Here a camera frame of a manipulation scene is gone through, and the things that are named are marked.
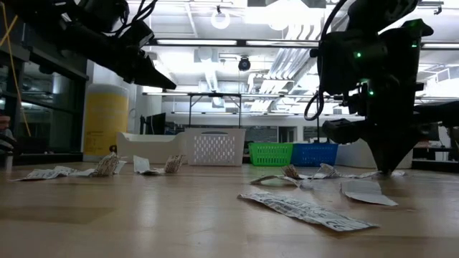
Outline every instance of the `security camera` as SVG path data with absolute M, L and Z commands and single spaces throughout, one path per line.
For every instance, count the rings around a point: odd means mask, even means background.
M 239 61 L 239 71 L 245 72 L 250 69 L 250 61 L 248 57 L 241 57 L 241 60 Z

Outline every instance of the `yellow cord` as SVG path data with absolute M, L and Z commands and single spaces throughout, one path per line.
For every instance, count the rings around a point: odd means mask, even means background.
M 2 7 L 3 7 L 2 9 L 3 9 L 3 18 L 4 18 L 4 22 L 5 22 L 6 34 L 3 36 L 3 39 L 0 42 L 0 46 L 3 44 L 3 42 L 4 42 L 5 38 L 6 38 L 6 40 L 8 42 L 9 59 L 11 60 L 11 70 L 13 71 L 14 85 L 16 86 L 16 91 L 17 91 L 17 100 L 19 101 L 19 104 L 21 105 L 20 106 L 20 110 L 21 110 L 21 113 L 22 113 L 22 117 L 24 118 L 24 123 L 26 124 L 27 133 L 29 134 L 29 137 L 31 137 L 32 134 L 30 133 L 29 124 L 27 123 L 26 113 L 24 112 L 24 109 L 22 108 L 21 90 L 19 90 L 19 86 L 18 86 L 18 83 L 17 83 L 16 69 L 14 69 L 13 52 L 11 50 L 11 42 L 9 41 L 9 32 L 11 31 L 11 29 L 14 26 L 14 24 L 16 23 L 17 15 L 14 17 L 13 22 L 11 23 L 11 25 L 8 28 L 8 21 L 6 20 L 5 4 L 2 3 Z

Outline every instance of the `table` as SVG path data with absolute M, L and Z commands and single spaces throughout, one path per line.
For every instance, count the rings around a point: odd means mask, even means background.
M 110 178 L 6 181 L 33 167 L 0 172 L 0 257 L 459 257 L 454 174 L 407 171 L 408 176 L 381 180 L 383 192 L 399 204 L 388 207 L 343 197 L 339 182 L 348 179 L 317 180 L 314 191 L 278 181 L 251 186 L 252 178 L 280 169 L 249 165 L 184 166 L 176 175 L 147 177 L 133 174 L 128 164 Z M 237 199 L 261 191 L 381 227 L 336 233 Z

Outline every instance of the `green plastic basket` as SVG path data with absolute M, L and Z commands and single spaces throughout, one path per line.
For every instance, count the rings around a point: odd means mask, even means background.
M 292 158 L 292 143 L 251 143 L 250 161 L 254 166 L 287 166 Z

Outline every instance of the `plastic bin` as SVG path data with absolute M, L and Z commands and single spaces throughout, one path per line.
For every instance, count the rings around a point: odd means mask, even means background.
M 245 129 L 188 128 L 185 133 L 189 165 L 242 165 Z
M 335 165 L 338 144 L 297 143 L 293 145 L 292 164 L 319 167 L 321 163 Z
M 292 158 L 292 143 L 251 143 L 250 161 L 254 166 L 286 166 Z

